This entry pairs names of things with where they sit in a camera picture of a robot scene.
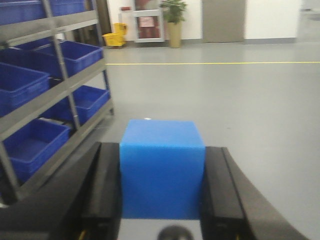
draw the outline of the blue cube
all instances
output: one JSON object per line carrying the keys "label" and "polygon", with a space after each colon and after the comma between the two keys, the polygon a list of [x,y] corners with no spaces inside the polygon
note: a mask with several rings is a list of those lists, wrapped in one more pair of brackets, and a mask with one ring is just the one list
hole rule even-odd
{"label": "blue cube", "polygon": [[130,120],[120,143],[122,216],[199,219],[205,151],[191,121]]}

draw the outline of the shelf frame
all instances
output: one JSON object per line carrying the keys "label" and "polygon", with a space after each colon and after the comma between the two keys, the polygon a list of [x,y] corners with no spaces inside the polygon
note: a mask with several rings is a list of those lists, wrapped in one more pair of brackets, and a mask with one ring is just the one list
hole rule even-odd
{"label": "shelf frame", "polygon": [[52,25],[58,34],[95,25],[99,21],[95,10],[69,15],[53,16],[0,26],[0,45],[14,47],[53,36]]}
{"label": "shelf frame", "polygon": [[[63,53],[57,39],[57,34],[94,25],[99,45],[103,46],[95,0],[91,0],[93,10],[62,16],[53,16],[49,1],[41,1],[47,18],[0,26],[0,49],[51,37],[62,72],[61,83],[0,118],[0,162],[4,179],[7,180],[16,201],[39,189],[94,127],[108,113],[113,115],[114,109],[113,101],[110,98],[93,117],[85,124],[80,125],[73,92],[101,72],[103,73],[105,87],[109,90],[105,58],[103,56],[101,60],[68,77]],[[3,141],[66,97],[69,99],[75,133],[27,182],[20,186]]]}

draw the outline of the wall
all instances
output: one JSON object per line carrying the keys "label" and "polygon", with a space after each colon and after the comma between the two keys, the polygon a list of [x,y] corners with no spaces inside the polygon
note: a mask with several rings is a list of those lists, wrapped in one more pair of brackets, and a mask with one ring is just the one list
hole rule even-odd
{"label": "wall", "polygon": [[[202,0],[185,0],[188,4],[182,39],[202,39]],[[296,38],[302,0],[247,0],[245,39]],[[133,7],[133,0],[108,0],[111,23],[117,23],[120,7]],[[123,14],[128,24],[127,40],[136,38],[132,13]]]}
{"label": "wall", "polygon": [[296,38],[301,5],[301,0],[247,0],[244,38]]}
{"label": "wall", "polygon": [[[120,7],[133,7],[133,0],[108,0],[111,24],[119,22]],[[182,39],[202,39],[202,0],[185,0],[188,4],[184,13],[186,21],[182,26]],[[136,39],[134,17],[131,13],[122,14],[122,21],[128,24],[126,39],[132,41]]]}

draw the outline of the blue box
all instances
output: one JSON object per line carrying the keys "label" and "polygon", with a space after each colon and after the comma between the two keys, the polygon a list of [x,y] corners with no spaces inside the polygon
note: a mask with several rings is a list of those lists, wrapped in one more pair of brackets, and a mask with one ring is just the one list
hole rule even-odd
{"label": "blue box", "polygon": [[45,18],[39,0],[2,0],[0,1],[0,25],[15,24]]}
{"label": "blue box", "polygon": [[53,16],[76,14],[86,10],[84,0],[50,0],[50,5]]}
{"label": "blue box", "polygon": [[20,45],[17,45],[15,46],[17,49],[22,49],[22,50],[35,50],[39,47],[43,47],[45,45],[49,45],[51,44],[51,41],[48,37],[46,38],[41,38],[41,39],[38,39],[38,40],[35,40],[35,41],[29,41],[29,42],[26,42],[24,44],[20,44]]}
{"label": "blue box", "polygon": [[[110,92],[105,89],[84,85],[73,92],[73,99],[80,124],[82,125],[110,99]],[[41,116],[48,119],[72,121],[73,115],[68,98],[62,99]]]}
{"label": "blue box", "polygon": [[22,181],[31,177],[69,139],[65,125],[35,119],[3,141]]}
{"label": "blue box", "polygon": [[204,163],[193,122],[130,120],[120,143],[122,217],[199,219]]}
{"label": "blue box", "polygon": [[0,50],[0,62],[22,68],[35,68],[32,52],[16,47],[9,47],[4,50]]}
{"label": "blue box", "polygon": [[0,62],[0,116],[49,89],[49,74]]}
{"label": "blue box", "polygon": [[[84,0],[49,0],[53,16],[84,12]],[[0,25],[43,19],[46,13],[40,0],[0,0]]]}
{"label": "blue box", "polygon": [[[102,47],[73,41],[63,41],[60,47],[69,77],[103,58]],[[36,49],[33,57],[37,70],[50,73],[52,77],[62,78],[54,46]]]}

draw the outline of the yellow floor line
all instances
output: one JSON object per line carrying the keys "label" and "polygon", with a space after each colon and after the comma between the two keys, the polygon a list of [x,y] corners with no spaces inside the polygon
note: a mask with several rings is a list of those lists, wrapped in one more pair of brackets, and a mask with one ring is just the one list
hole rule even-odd
{"label": "yellow floor line", "polygon": [[155,63],[106,63],[107,66],[142,65],[241,65],[241,64],[320,64],[320,61],[249,61],[249,62],[155,62]]}

